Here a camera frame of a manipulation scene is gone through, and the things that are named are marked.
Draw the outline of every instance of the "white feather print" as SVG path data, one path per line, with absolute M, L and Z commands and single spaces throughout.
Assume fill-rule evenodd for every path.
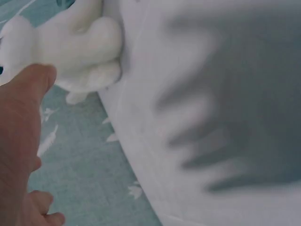
M 43 124 L 45 118 L 44 118 L 44 113 L 43 113 L 42 107 L 40 107 L 40 117 L 41 117 L 41 124 Z
M 109 119 L 109 118 L 106 118 L 106 119 L 102 122 L 102 125 L 107 124 L 107 123 L 110 123 L 110 119 Z
M 118 141 L 118 138 L 117 138 L 116 134 L 113 133 L 108 137 L 107 142 L 115 142 L 115 141 Z
M 24 5 L 20 10 L 15 14 L 15 16 L 20 15 L 25 9 L 27 9 L 31 4 L 33 4 L 36 0 L 31 0 L 26 5 Z M 0 24 L 6 23 L 8 20 L 2 20 L 0 21 Z
M 139 199 L 143 193 L 142 188 L 138 186 L 129 186 L 128 189 L 130 190 L 128 194 L 132 195 L 135 200 Z
M 27 9 L 32 3 L 34 3 L 36 0 L 31 0 L 28 2 L 25 6 L 23 6 L 17 13 L 16 16 L 20 15 L 25 9 Z
M 43 141 L 43 143 L 39 146 L 38 157 L 41 157 L 46 151 L 48 151 L 51 145 L 55 142 L 57 130 L 58 125 L 55 126 L 55 130 L 51 132 Z

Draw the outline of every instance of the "white plush toy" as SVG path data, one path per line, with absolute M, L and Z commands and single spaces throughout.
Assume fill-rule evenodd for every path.
M 0 32 L 0 85 L 33 63 L 56 67 L 55 84 L 70 92 L 69 104 L 116 82 L 121 74 L 121 28 L 113 19 L 100 17 L 101 11 L 102 0 L 76 0 L 37 28 L 24 17 L 13 17 Z

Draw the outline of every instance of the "teal bedsheet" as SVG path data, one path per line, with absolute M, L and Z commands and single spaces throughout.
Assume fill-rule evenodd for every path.
M 0 20 L 10 19 L 28 2 L 0 0 Z M 39 25 L 62 8 L 56 0 L 36 0 L 22 15 Z M 50 148 L 29 190 L 50 191 L 55 196 L 51 212 L 63 212 L 67 226 L 161 225 L 97 94 L 76 106 L 68 106 L 65 95 L 54 87 L 43 101 L 41 143 Z

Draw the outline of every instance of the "white sheet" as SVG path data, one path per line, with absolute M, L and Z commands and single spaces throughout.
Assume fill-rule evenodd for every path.
M 107 10 L 119 8 L 115 13 L 125 27 L 124 75 L 100 97 L 163 225 L 300 224 L 300 3 L 113 2 Z M 190 28 L 168 29 L 168 21 L 181 15 L 191 19 Z M 209 81 L 200 79 L 205 75 Z M 179 80 L 180 95 L 166 98 L 174 104 L 158 105 Z M 187 90 L 191 95 L 183 97 Z M 200 140 L 215 115 L 223 129 Z M 170 138 L 196 125 L 187 135 L 191 142 L 178 145 L 184 139 L 178 137 L 168 145 Z M 220 152 L 190 164 L 191 169 L 182 166 L 229 140 L 239 152 L 230 152 L 228 159 Z M 232 174 L 244 176 L 229 184 L 245 186 L 212 186 Z

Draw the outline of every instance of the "hand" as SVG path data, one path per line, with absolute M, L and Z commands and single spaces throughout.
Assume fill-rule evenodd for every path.
M 61 226 L 61 214 L 46 215 L 52 196 L 27 193 L 33 170 L 41 166 L 40 103 L 55 82 L 52 66 L 31 65 L 0 87 L 0 225 Z

